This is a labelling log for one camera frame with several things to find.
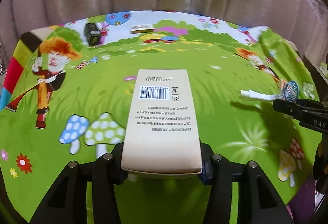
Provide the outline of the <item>black rectangular box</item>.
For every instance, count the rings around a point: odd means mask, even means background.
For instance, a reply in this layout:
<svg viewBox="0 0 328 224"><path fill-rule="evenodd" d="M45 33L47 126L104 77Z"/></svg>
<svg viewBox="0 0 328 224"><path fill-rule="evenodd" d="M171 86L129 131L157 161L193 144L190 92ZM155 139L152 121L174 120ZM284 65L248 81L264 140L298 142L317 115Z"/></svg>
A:
<svg viewBox="0 0 328 224"><path fill-rule="evenodd" d="M86 23L84 26L84 36L89 46L99 46L102 44L102 33L96 23Z"/></svg>

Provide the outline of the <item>small beige labelled box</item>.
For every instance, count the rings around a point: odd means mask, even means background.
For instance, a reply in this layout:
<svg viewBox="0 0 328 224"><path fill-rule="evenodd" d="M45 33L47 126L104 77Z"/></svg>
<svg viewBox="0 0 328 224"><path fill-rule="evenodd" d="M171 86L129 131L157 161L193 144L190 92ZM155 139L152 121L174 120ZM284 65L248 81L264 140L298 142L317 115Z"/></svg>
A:
<svg viewBox="0 0 328 224"><path fill-rule="evenodd" d="M153 30L153 24L132 25L130 28L130 34L150 33L153 32Z"/></svg>

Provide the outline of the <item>green cartoon print tablecloth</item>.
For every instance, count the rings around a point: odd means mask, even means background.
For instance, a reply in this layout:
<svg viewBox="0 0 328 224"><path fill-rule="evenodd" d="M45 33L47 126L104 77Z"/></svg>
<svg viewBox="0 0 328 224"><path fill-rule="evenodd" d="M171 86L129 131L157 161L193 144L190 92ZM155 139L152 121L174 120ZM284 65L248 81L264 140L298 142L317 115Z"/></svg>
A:
<svg viewBox="0 0 328 224"><path fill-rule="evenodd" d="M1 93L5 196L29 222L70 161L82 167L123 143L122 222L201 223L203 142L230 162L257 162L287 206L308 183L311 213L321 135L246 97L282 97L291 81L301 99L318 99L296 50L267 26L124 11L23 33Z"/></svg>

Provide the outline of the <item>beige barcode carton box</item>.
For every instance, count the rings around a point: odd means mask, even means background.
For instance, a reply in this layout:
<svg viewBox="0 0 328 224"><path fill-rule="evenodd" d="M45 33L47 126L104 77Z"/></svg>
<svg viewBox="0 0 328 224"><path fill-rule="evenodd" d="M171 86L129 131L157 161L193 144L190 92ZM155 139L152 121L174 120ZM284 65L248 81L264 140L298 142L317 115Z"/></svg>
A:
<svg viewBox="0 0 328 224"><path fill-rule="evenodd" d="M186 70L138 71L121 167L148 175L202 172L196 112Z"/></svg>

